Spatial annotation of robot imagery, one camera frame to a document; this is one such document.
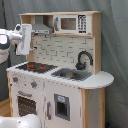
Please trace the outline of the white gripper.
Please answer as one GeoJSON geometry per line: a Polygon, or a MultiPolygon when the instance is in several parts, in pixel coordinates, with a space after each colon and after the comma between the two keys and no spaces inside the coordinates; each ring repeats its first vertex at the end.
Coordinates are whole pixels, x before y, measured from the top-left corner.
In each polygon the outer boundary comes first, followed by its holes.
{"type": "Polygon", "coordinates": [[[17,55],[28,55],[30,51],[31,43],[31,24],[22,24],[20,29],[20,34],[22,35],[21,42],[17,45],[16,54],[17,55]]]}

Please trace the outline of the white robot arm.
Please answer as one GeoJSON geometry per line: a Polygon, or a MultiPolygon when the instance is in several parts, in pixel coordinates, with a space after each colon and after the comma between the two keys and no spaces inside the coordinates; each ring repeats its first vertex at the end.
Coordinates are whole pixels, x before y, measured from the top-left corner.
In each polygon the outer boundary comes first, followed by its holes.
{"type": "MultiPolygon", "coordinates": [[[[11,44],[27,43],[26,50],[23,50],[21,55],[29,53],[31,32],[31,24],[17,24],[14,30],[0,28],[0,64],[7,60],[11,44]]],[[[41,121],[35,114],[23,117],[0,116],[0,128],[41,128],[41,121]]]]}

